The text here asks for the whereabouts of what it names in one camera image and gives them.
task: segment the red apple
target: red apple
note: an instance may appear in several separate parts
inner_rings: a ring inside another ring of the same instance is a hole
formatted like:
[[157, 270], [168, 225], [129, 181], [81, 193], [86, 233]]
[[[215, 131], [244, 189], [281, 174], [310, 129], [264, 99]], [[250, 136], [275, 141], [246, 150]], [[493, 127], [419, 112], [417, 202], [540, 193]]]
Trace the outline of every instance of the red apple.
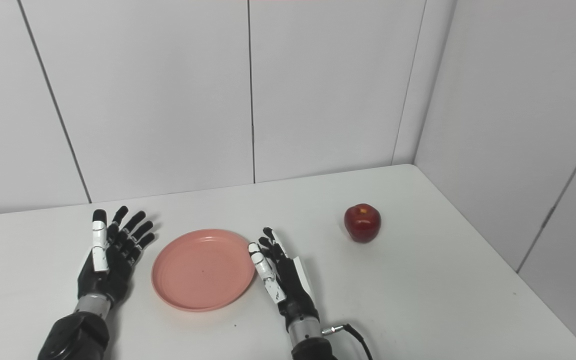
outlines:
[[382, 227], [382, 215], [367, 203], [358, 203], [345, 211], [343, 224], [352, 240], [368, 243], [379, 233]]

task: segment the white finger segment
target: white finger segment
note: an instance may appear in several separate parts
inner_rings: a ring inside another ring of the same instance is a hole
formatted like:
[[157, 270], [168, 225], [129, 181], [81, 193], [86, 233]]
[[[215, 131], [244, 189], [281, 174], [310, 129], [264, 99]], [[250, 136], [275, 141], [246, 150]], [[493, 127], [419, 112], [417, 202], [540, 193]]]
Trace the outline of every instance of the white finger segment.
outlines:
[[92, 221], [92, 264], [95, 272], [108, 271], [107, 248], [106, 224], [103, 221]]
[[286, 294], [277, 282], [277, 274], [273, 270], [272, 266], [270, 266], [266, 256], [261, 253], [259, 245], [256, 243], [249, 244], [248, 253], [250, 253], [250, 260], [252, 260], [256, 272], [263, 280], [263, 287], [265, 287], [265, 291], [268, 292], [272, 301], [274, 301], [275, 304], [278, 304], [286, 300]]

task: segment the black cable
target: black cable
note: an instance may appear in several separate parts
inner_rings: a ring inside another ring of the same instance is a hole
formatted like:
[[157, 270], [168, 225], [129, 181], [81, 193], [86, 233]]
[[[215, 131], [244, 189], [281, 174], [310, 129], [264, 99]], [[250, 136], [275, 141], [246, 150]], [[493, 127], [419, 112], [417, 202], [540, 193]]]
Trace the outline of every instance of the black cable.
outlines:
[[373, 360], [373, 356], [370, 354], [368, 345], [366, 344], [366, 341], [364, 341], [364, 337], [361, 335], [361, 333], [355, 330], [354, 327], [350, 326], [349, 323], [343, 325], [343, 330], [347, 331], [348, 333], [350, 333], [350, 335], [352, 335], [355, 339], [357, 339], [357, 341], [361, 343], [363, 351], [366, 351], [366, 356], [368, 357], [368, 360]]

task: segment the robot hand finger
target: robot hand finger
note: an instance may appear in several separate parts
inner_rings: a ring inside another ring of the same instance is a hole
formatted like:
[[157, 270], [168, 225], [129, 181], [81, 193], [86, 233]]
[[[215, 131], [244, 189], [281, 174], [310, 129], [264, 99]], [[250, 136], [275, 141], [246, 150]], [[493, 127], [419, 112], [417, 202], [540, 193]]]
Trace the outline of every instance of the robot hand finger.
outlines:
[[117, 210], [112, 218], [112, 223], [108, 225], [108, 242], [110, 244], [114, 243], [115, 238], [117, 237], [117, 233], [119, 233], [119, 225], [121, 225], [124, 217], [128, 214], [128, 207], [123, 205], [122, 207]]
[[114, 241], [114, 246], [121, 249], [122, 246], [124, 246], [124, 242], [130, 237], [130, 233], [135, 229], [135, 227], [137, 227], [137, 224], [142, 222], [143, 219], [146, 219], [146, 212], [140, 211], [128, 220], [126, 226], [119, 231], [119, 234]]
[[272, 301], [274, 301], [275, 304], [285, 301], [286, 293], [279, 283], [274, 268], [270, 265], [260, 246], [257, 243], [250, 243], [248, 245], [248, 253], [256, 272], [263, 280], [263, 287], [265, 287], [265, 291], [268, 292]]
[[128, 253], [130, 253], [130, 251], [132, 251], [135, 248], [135, 245], [137, 245], [137, 242], [144, 236], [144, 234], [146, 234], [152, 228], [153, 228], [152, 221], [149, 220], [146, 221], [145, 223], [142, 223], [141, 226], [139, 226], [137, 230], [135, 230], [132, 233], [132, 235], [130, 235], [130, 237], [128, 237], [128, 239], [126, 239], [121, 244], [119, 252], [124, 255], [128, 255]]

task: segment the cable connector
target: cable connector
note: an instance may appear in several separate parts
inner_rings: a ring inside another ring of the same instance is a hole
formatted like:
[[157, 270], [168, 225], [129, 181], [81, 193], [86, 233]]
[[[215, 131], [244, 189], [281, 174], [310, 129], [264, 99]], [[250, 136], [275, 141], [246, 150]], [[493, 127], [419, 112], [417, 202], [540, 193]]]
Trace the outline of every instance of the cable connector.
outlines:
[[333, 335], [334, 333], [338, 333], [338, 332], [342, 331], [343, 329], [344, 329], [343, 325], [325, 327], [325, 328], [322, 328], [321, 334], [324, 337], [327, 337], [328, 335]]

